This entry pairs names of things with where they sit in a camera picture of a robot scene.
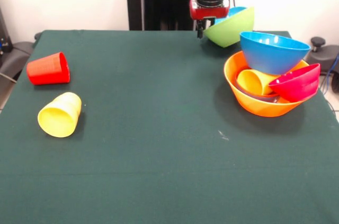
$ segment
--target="green tablecloth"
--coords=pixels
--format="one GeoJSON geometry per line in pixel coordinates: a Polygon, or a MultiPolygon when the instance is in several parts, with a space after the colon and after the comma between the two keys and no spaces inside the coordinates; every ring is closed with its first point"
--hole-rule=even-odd
{"type": "Polygon", "coordinates": [[[339,223],[339,127],[325,99],[279,118],[243,110],[222,68],[239,50],[195,32],[46,31],[66,85],[20,77],[0,114],[0,223],[339,223]],[[72,91],[75,133],[39,110],[72,91]]]}

